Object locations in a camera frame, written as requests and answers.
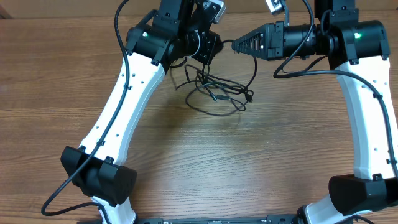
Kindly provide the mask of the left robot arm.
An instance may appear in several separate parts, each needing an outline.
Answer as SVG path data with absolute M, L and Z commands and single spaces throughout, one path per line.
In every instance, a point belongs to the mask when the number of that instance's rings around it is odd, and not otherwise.
M 223 1 L 163 0 L 120 42 L 123 64 L 102 113 L 80 145 L 66 147 L 60 158 L 70 181 L 98 208 L 101 223 L 135 221 L 129 195 L 137 174 L 124 165 L 133 132 L 174 61 L 211 63 L 220 37 L 210 27 L 225 9 Z

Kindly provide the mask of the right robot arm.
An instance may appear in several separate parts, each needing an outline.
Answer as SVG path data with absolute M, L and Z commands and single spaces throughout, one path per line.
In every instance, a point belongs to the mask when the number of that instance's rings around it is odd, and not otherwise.
M 343 91 L 353 143 L 354 171 L 332 177 L 328 195 L 295 215 L 269 215 L 267 223 L 353 223 L 366 213 L 397 205 L 397 123 L 392 104 L 390 48 L 379 21 L 360 21 L 354 1 L 315 1 L 308 25 L 268 23 L 236 39 L 232 48 L 267 61 L 280 60 L 275 78 L 317 75 L 312 66 L 287 72 L 294 57 L 327 58 L 327 75 Z

